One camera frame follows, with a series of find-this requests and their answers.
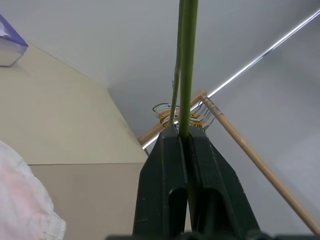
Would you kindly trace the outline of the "white pink shorts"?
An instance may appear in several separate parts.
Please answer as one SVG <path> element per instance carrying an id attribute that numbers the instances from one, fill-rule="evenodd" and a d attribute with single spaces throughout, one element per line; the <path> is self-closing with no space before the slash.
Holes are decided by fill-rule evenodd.
<path id="1" fill-rule="evenodd" d="M 42 182 L 0 141 L 0 240 L 64 240 L 65 231 Z"/>

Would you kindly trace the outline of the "green plant stem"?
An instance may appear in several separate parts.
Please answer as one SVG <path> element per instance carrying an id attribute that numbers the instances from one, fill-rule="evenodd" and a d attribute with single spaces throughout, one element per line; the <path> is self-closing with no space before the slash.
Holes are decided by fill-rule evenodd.
<path id="1" fill-rule="evenodd" d="M 180 89 L 179 129 L 175 130 L 174 142 L 179 155 L 184 154 L 183 143 L 188 139 L 191 108 L 193 63 L 195 52 L 198 0 L 180 0 L 177 36 L 176 76 L 177 87 L 172 94 L 172 110 L 176 107 Z"/>

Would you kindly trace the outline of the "white ceiling light strip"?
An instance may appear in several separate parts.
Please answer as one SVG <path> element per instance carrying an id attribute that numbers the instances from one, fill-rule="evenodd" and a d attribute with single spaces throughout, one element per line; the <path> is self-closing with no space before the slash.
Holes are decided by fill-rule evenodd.
<path id="1" fill-rule="evenodd" d="M 271 53 L 272 51 L 274 51 L 277 47 L 279 47 L 281 44 L 283 44 L 285 41 L 287 41 L 290 37 L 292 37 L 294 34 L 296 34 L 299 30 L 301 30 L 305 25 L 307 25 L 308 23 L 310 23 L 312 20 L 314 20 L 315 18 L 317 18 L 320 15 L 320 8 L 313 13 L 311 16 L 307 17 L 305 20 L 303 20 L 301 23 L 299 23 L 297 26 L 295 26 L 293 29 L 291 29 L 288 33 L 286 33 L 282 38 L 280 38 L 278 41 L 276 41 L 273 45 L 271 45 L 267 50 L 265 50 L 262 54 L 260 54 L 258 57 L 254 58 L 250 63 L 248 63 L 247 65 L 245 65 L 242 69 L 240 69 L 238 72 L 236 72 L 232 77 L 230 77 L 228 80 L 226 80 L 225 82 L 223 82 L 220 86 L 218 86 L 216 89 L 214 89 L 213 91 L 211 91 L 210 93 L 208 93 L 206 96 L 208 98 L 211 98 L 213 95 L 215 95 L 216 93 L 218 93 L 220 90 L 222 90 L 225 86 L 227 86 L 228 84 L 230 84 L 233 80 L 235 80 L 236 78 L 238 78 L 240 75 L 242 75 L 243 73 L 245 73 L 247 70 L 249 70 L 250 68 L 252 68 L 256 63 L 258 63 L 260 60 L 262 60 L 265 56 L 267 56 L 269 53 Z"/>

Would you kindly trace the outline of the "round wooden rack rod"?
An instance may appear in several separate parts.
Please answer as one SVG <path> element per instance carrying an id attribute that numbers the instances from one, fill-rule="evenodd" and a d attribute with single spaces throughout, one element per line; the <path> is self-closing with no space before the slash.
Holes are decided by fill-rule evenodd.
<path id="1" fill-rule="evenodd" d="M 280 178 L 269 168 L 265 161 L 258 155 L 258 153 L 245 141 L 234 126 L 227 120 L 219 108 L 211 101 L 211 99 L 202 94 L 200 97 L 202 103 L 214 115 L 223 128 L 229 133 L 238 146 L 251 159 L 260 172 L 267 178 L 270 184 L 277 190 L 282 198 L 288 203 L 292 210 L 299 216 L 304 224 L 316 235 L 320 235 L 320 225 L 307 211 L 307 209 L 298 201 L 298 199 L 291 193 L 289 188 L 280 180 Z"/>

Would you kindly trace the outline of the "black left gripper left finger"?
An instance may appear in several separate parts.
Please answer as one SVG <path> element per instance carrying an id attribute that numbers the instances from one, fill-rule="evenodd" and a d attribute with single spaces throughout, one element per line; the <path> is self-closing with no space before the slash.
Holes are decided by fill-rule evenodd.
<path id="1" fill-rule="evenodd" d="M 140 174 L 133 223 L 136 237 L 177 237 L 185 229 L 186 166 L 174 126 L 163 130 Z"/>

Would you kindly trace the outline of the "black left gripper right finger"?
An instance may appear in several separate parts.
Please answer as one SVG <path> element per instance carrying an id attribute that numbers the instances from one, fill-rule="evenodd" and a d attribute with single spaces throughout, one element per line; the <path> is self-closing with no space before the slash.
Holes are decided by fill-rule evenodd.
<path id="1" fill-rule="evenodd" d="M 259 224 L 240 180 L 203 130 L 183 141 L 191 229 L 204 237 L 253 237 Z"/>

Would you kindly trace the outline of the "wooden rack beam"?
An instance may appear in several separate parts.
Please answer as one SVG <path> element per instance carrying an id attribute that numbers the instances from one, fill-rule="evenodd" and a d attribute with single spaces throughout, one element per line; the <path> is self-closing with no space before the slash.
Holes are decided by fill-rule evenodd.
<path id="1" fill-rule="evenodd" d="M 197 107 L 200 102 L 200 96 L 206 95 L 206 94 L 207 94 L 207 92 L 205 90 L 198 91 L 191 98 L 191 102 L 190 102 L 191 108 L 190 109 L 193 110 L 195 107 Z M 157 123 L 154 127 L 152 127 L 151 129 L 146 131 L 143 135 L 141 135 L 137 140 L 140 143 L 140 145 L 142 146 L 142 148 L 145 149 L 148 145 L 153 143 L 157 139 L 159 133 L 163 129 L 164 129 L 163 125 L 161 123 Z"/>

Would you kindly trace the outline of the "purple white box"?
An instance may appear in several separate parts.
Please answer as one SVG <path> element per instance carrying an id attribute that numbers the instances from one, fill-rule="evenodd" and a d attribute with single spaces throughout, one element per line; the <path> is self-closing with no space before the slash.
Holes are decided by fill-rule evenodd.
<path id="1" fill-rule="evenodd" d="M 27 51 L 29 45 L 0 14 L 0 67 L 11 67 Z"/>

